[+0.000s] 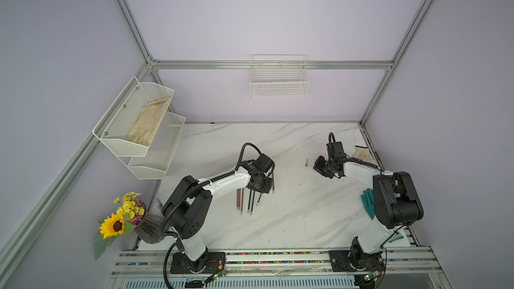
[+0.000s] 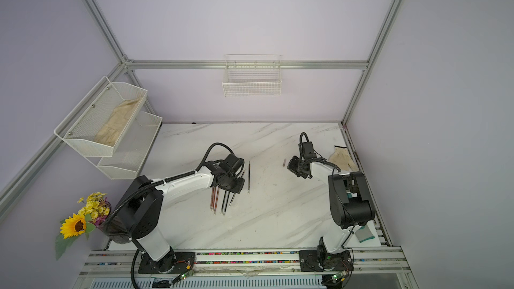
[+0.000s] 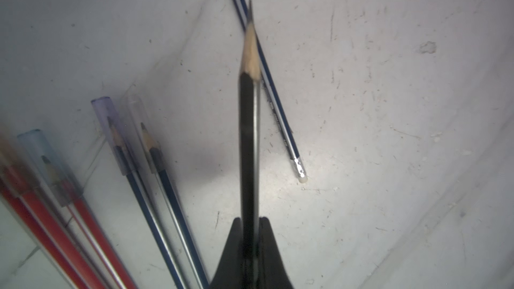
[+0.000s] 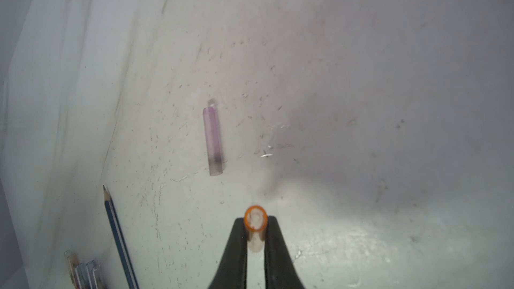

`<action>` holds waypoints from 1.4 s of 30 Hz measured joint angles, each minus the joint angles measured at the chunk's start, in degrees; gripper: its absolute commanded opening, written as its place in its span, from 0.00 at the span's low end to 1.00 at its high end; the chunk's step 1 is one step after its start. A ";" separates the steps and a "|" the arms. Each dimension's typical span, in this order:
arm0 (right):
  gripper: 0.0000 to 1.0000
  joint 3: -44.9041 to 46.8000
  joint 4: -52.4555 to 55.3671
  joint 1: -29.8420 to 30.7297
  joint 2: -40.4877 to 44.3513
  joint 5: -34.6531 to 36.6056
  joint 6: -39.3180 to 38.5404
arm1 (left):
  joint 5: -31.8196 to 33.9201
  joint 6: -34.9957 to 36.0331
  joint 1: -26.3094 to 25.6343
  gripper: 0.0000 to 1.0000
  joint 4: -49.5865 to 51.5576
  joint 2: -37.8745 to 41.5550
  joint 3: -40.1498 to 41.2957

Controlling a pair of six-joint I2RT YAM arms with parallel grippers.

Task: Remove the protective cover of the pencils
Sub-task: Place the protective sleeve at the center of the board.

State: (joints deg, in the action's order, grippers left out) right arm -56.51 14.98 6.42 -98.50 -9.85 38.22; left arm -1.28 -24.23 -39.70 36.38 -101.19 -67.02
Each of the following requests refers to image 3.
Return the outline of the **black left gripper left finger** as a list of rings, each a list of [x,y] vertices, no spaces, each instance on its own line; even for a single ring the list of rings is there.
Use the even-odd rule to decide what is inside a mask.
[[[243,288],[242,222],[234,219],[217,270],[210,283],[211,289]]]

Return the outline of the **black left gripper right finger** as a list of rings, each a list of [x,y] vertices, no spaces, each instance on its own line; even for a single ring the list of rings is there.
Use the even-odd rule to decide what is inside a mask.
[[[268,218],[259,219],[258,288],[293,289]]]

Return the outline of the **pencil with pink cap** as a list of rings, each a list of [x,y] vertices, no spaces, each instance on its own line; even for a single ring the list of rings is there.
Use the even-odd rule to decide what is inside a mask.
[[[240,24],[243,30],[246,30],[247,24],[247,16],[248,16],[248,4],[246,0],[232,0],[234,6],[236,8]],[[300,152],[297,148],[297,143],[295,142],[293,131],[290,128],[289,122],[287,120],[284,108],[282,107],[281,99],[278,95],[276,86],[274,84],[274,80],[272,78],[269,66],[267,64],[266,58],[264,56],[264,52],[260,46],[260,43],[257,42],[258,46],[258,54],[259,54],[259,63],[260,69],[262,71],[263,76],[263,86],[267,95],[267,99],[273,111],[273,115],[275,117],[278,131],[281,134],[282,140],[285,144],[285,148],[287,150],[289,159],[293,166],[293,171],[300,183],[306,183],[308,181],[307,172],[305,166],[301,160]]]

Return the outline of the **pencil with purple cap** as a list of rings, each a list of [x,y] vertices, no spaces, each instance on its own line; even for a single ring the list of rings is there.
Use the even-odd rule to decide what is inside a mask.
[[[254,25],[253,6],[252,2],[249,1],[238,79],[238,128],[244,288],[256,288],[258,282],[258,183],[261,78],[262,74]]]

